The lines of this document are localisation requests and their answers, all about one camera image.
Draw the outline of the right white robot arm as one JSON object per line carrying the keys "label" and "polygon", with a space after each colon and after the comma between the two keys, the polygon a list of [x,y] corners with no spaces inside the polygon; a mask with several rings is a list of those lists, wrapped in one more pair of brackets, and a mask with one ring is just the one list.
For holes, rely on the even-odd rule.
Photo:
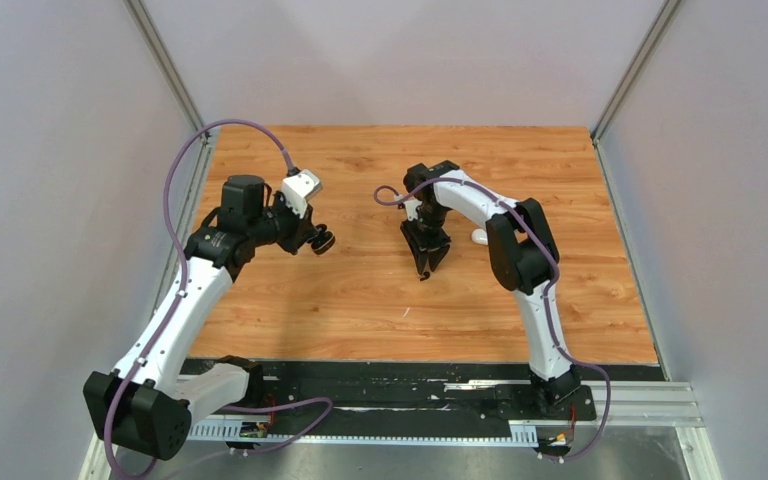
{"label": "right white robot arm", "polygon": [[400,230],[418,274],[428,278],[451,248],[443,226],[456,211],[486,235],[492,273],[517,303],[529,345],[531,403],[544,417],[556,417],[580,387],[580,374],[563,337],[557,305],[559,252],[541,204],[514,201],[444,161],[410,167],[403,184],[407,218]]}

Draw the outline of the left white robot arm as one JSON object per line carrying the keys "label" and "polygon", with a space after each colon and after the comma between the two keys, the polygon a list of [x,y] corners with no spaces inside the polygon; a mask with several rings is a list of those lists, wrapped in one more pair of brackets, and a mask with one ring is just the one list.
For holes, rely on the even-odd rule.
{"label": "left white robot arm", "polygon": [[148,326],[110,372],[93,372],[85,382],[84,398],[101,440],[169,460],[194,424],[223,407],[253,413],[264,405],[262,375],[241,358],[189,380],[179,374],[208,316],[257,248],[277,245],[295,255],[318,240],[332,243],[326,226],[312,221],[311,200],[321,189],[308,169],[285,177],[277,190],[255,175],[225,181],[220,205],[188,238],[177,277]]}

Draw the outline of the white earbud charging case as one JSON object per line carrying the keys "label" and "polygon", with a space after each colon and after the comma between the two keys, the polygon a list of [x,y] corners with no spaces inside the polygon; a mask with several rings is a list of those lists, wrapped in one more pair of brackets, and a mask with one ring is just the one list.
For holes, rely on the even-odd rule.
{"label": "white earbud charging case", "polygon": [[480,228],[474,229],[471,232],[470,238],[477,245],[487,246],[489,244],[487,232]]}

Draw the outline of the black earbud charging case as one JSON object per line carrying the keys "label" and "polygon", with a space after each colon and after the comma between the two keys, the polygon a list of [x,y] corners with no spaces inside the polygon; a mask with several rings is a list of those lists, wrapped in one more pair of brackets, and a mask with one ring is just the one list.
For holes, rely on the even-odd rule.
{"label": "black earbud charging case", "polygon": [[315,226],[315,234],[308,240],[313,253],[317,256],[325,254],[335,244],[336,237],[326,224]]}

